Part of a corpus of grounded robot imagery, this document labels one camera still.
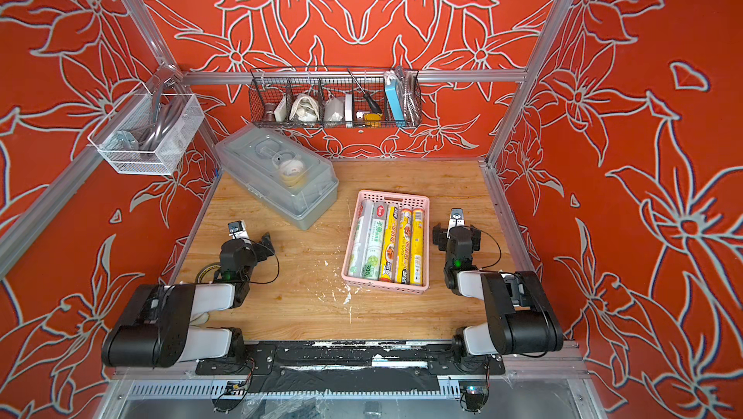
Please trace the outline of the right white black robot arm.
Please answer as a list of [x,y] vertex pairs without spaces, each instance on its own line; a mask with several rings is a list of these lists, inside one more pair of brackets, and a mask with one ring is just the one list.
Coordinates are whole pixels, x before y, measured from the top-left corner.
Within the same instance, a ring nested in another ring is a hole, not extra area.
[[481,231],[473,226],[445,231],[436,225],[431,238],[445,252],[446,287],[484,303],[486,321],[457,330],[455,343],[461,355],[534,357],[561,351],[564,334],[535,272],[477,268],[473,253],[480,249]]

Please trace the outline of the yellow wrap roll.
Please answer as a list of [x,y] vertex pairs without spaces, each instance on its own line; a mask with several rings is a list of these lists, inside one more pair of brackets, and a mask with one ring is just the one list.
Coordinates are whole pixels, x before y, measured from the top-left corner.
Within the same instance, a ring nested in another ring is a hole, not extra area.
[[411,245],[412,210],[403,208],[399,222],[398,254],[395,282],[407,285],[409,283],[409,260]]
[[386,225],[383,237],[379,281],[392,282],[397,254],[399,208],[390,205],[387,210]]
[[412,217],[410,283],[415,286],[423,285],[424,220],[424,210],[421,208],[414,209]]

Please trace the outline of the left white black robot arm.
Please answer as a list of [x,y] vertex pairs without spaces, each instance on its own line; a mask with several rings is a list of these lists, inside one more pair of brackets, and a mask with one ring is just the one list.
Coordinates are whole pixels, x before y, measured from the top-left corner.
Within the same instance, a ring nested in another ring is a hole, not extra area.
[[197,319],[240,307],[256,283],[253,270],[275,255],[269,233],[259,241],[234,233],[222,245],[212,283],[139,286],[104,340],[104,366],[169,368],[214,359],[242,368],[248,359],[242,332],[198,327]]

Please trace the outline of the green wrap roll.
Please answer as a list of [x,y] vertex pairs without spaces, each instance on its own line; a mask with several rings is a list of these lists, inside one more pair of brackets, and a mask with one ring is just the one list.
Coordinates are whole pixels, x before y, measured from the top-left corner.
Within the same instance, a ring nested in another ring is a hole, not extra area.
[[364,262],[364,253],[367,245],[367,235],[373,218],[373,202],[363,200],[361,202],[361,214],[354,231],[351,257],[348,266],[348,276],[360,278]]
[[387,205],[384,202],[373,204],[373,214],[368,229],[367,245],[364,254],[361,277],[376,281],[381,267],[381,255],[386,227]]

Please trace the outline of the pink plastic basket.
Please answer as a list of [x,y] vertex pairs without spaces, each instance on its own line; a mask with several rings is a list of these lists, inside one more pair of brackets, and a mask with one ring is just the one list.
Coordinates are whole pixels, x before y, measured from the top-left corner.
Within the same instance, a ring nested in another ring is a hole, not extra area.
[[430,199],[362,190],[342,278],[358,287],[424,293],[430,285]]

